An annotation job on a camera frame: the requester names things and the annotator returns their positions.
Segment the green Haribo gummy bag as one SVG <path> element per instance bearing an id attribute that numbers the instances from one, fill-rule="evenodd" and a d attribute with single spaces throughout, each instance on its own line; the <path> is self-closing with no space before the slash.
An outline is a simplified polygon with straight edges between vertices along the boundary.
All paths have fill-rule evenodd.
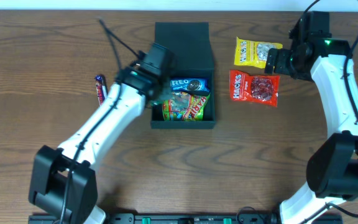
<path id="1" fill-rule="evenodd" d="M 165 121 L 201 121 L 210 95 L 192 95 L 184 91 L 173 92 L 162 104 Z"/>

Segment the blue Oreo cookie pack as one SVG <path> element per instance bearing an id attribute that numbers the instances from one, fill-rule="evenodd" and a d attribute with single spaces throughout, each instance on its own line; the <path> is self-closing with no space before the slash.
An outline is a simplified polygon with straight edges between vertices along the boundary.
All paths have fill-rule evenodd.
<path id="1" fill-rule="evenodd" d="M 175 92 L 207 96 L 211 93 L 206 78 L 172 78 L 169 81 L 170 88 Z"/>

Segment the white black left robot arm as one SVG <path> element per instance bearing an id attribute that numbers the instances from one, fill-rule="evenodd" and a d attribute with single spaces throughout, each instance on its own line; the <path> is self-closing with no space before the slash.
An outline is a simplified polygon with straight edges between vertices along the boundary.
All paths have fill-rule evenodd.
<path id="1" fill-rule="evenodd" d="M 96 173 L 118 137 L 150 100 L 169 88 L 170 72 L 121 70 L 101 106 L 82 127 L 53 149 L 42 146 L 34 157 L 29 202 L 58 223 L 104 223 L 96 201 Z"/>

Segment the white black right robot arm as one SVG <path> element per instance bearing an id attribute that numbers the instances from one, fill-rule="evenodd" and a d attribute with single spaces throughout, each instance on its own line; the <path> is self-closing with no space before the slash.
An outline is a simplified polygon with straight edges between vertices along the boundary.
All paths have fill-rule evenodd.
<path id="1" fill-rule="evenodd" d="M 280 203 L 281 223 L 311 223 L 330 208 L 358 198 L 358 87 L 346 40 L 296 41 L 270 49 L 265 71 L 314 82 L 327 124 L 326 142 L 310 157 L 306 183 Z"/>

